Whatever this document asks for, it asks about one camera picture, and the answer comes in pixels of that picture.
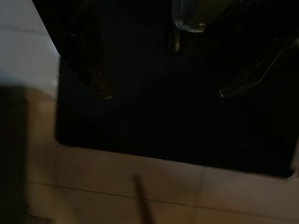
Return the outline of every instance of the beige floor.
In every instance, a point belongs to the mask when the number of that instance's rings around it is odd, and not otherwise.
[[[29,101],[30,213],[57,224],[141,223],[133,176],[157,224],[299,223],[299,183],[59,145],[54,138],[59,55],[31,0],[0,0],[0,85]]]

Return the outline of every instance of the tile grout line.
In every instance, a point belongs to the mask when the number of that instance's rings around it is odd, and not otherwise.
[[[205,174],[206,174],[206,167],[202,167],[202,171],[201,171],[201,173],[199,175],[199,180],[198,180],[198,183],[197,183],[195,197],[194,197],[194,200],[193,200],[193,205],[194,206],[196,206],[196,202],[200,199],[201,190],[202,190],[202,185],[203,185],[203,180],[205,178]],[[195,217],[195,214],[196,214],[196,209],[197,208],[195,208],[195,207],[193,207],[191,209],[191,213],[190,213],[188,224],[192,224],[193,223],[193,220],[194,220],[194,217]]]
[[[76,191],[83,191],[83,192],[89,192],[89,193],[95,193],[95,194],[102,194],[102,195],[110,195],[110,196],[118,196],[118,197],[136,199],[136,197],[134,197],[134,196],[125,196],[125,195],[111,194],[111,193],[105,193],[105,192],[97,192],[97,191],[92,191],[92,190],[76,189],[76,188],[63,187],[63,186],[58,186],[58,185],[51,185],[51,184],[46,184],[46,183],[37,183],[37,182],[30,182],[30,181],[27,181],[27,183],[36,184],[36,185],[43,185],[43,186],[48,186],[48,187],[54,187],[54,188],[60,188],[60,189],[76,190]],[[220,211],[220,212],[227,212],[227,213],[235,213],[235,214],[239,214],[239,215],[246,215],[246,216],[252,216],[252,217],[275,219],[275,220],[279,220],[279,221],[287,221],[287,222],[299,224],[299,218],[287,218],[287,217],[271,216],[271,215],[265,215],[265,214],[259,214],[259,213],[250,213],[250,212],[243,212],[243,211],[236,211],[236,210],[226,210],[226,209],[218,209],[218,208],[212,208],[212,207],[189,205],[189,204],[183,204],[183,203],[165,202],[165,201],[160,201],[160,200],[156,200],[156,199],[148,199],[148,201],[158,202],[158,203],[165,203],[165,204],[180,205],[180,206],[197,208],[197,209],[206,209],[206,210],[213,210],[213,211]]]
[[[0,29],[2,30],[12,30],[12,31],[17,31],[17,32],[23,32],[23,33],[28,33],[28,34],[37,34],[37,35],[44,35],[44,36],[49,36],[47,31],[41,31],[38,29],[30,29],[30,28],[23,28],[19,26],[14,26],[14,25],[7,25],[0,23]]]

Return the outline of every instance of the white tile floor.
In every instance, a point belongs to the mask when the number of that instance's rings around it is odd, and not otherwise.
[[[0,86],[29,102],[29,212],[57,224],[141,223],[132,177],[144,182],[157,224],[299,223],[299,183],[59,145],[58,59],[30,0],[0,0]]]

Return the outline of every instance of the floor tile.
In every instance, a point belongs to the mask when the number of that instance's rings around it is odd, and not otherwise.
[[[21,28],[47,33],[32,0],[1,0],[0,28]]]
[[[298,179],[207,168],[199,206],[299,219]]]
[[[193,207],[150,202],[156,224],[189,224]]]
[[[99,150],[58,146],[57,184],[110,194],[135,196],[140,175],[149,199],[193,204],[201,167]]]
[[[26,86],[56,97],[59,54],[49,36],[0,29],[0,86]]]
[[[190,224],[294,224],[287,220],[194,208]]]
[[[26,184],[27,213],[37,217],[52,218],[53,191],[51,186]]]
[[[139,224],[136,200],[56,188],[55,224]]]
[[[28,98],[27,180],[53,184],[56,102],[39,96]]]

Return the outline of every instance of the black mat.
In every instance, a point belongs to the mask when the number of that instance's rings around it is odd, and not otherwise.
[[[61,143],[280,177],[292,174],[299,127],[294,124],[299,122],[288,114],[297,111],[290,96],[298,94],[287,92],[286,104],[280,93],[290,89],[294,76],[284,76],[281,87],[277,69],[256,90],[220,99],[224,77],[207,57],[213,50],[208,35],[186,34],[180,54],[163,48],[168,2],[98,4],[113,99],[86,90],[61,60]],[[285,110],[279,109],[282,103]]]

